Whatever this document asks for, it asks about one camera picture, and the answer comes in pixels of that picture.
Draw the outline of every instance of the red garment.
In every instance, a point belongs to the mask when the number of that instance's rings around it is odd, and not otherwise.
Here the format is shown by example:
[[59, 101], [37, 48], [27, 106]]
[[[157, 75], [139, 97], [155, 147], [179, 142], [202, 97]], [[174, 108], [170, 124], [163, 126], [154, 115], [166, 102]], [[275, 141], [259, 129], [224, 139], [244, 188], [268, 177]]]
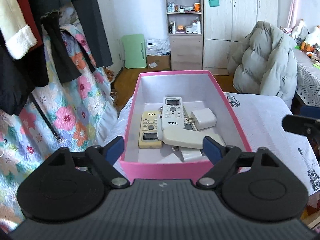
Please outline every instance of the red garment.
[[21, 8], [21, 11], [22, 11], [22, 14], [23, 14], [23, 17], [24, 17], [26, 23], [30, 26], [30, 28], [33, 32], [33, 35], [36, 37], [36, 39], [38, 41], [37, 44], [30, 49], [30, 50], [33, 50], [43, 44], [42, 37], [40, 36], [40, 33], [36, 27], [36, 23], [33, 18], [31, 8], [29, 5], [29, 0], [17, 0], [17, 1], [18, 1], [20, 8]]

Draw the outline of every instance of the floral fabric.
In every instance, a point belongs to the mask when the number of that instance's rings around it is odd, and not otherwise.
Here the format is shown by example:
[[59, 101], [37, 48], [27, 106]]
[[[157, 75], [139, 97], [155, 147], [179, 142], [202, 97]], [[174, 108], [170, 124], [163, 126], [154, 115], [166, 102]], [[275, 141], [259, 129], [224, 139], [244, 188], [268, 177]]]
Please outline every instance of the floral fabric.
[[0, 110], [0, 227], [8, 232], [24, 220], [16, 199], [20, 183], [60, 147], [84, 151], [94, 144], [103, 115], [116, 122], [110, 83], [102, 68], [91, 73], [79, 44], [95, 66], [83, 34], [73, 25], [61, 27], [68, 54], [81, 76], [60, 84], [52, 59], [49, 37], [44, 33], [49, 85], [33, 95], [49, 122], [61, 136], [58, 143], [35, 105], [27, 102], [19, 116]]

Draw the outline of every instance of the plastic-wrapped package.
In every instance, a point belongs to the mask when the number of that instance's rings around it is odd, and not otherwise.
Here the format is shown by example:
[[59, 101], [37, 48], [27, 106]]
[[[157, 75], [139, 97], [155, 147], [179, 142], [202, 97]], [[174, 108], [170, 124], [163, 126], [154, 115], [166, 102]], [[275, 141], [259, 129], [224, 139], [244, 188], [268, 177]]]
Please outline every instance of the plastic-wrapped package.
[[169, 38], [166, 40], [147, 39], [146, 40], [146, 54], [147, 55], [164, 55], [170, 52]]

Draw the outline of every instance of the yellowed remote control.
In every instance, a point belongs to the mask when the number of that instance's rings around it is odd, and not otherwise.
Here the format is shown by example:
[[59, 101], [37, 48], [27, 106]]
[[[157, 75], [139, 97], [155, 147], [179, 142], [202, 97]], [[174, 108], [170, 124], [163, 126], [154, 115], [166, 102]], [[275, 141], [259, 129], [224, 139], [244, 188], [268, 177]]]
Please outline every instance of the yellowed remote control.
[[138, 146], [141, 149], [162, 148], [162, 141], [157, 136], [158, 110], [146, 111], [142, 114]]

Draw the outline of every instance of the white power adapter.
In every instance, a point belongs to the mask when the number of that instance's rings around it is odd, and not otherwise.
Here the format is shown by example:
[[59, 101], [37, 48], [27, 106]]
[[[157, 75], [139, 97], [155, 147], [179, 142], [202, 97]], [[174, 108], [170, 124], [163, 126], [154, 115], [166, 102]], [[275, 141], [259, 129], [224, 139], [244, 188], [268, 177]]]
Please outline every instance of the white power adapter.
[[193, 118], [195, 126], [198, 130], [213, 127], [217, 123], [217, 117], [209, 108], [192, 111], [191, 118]]

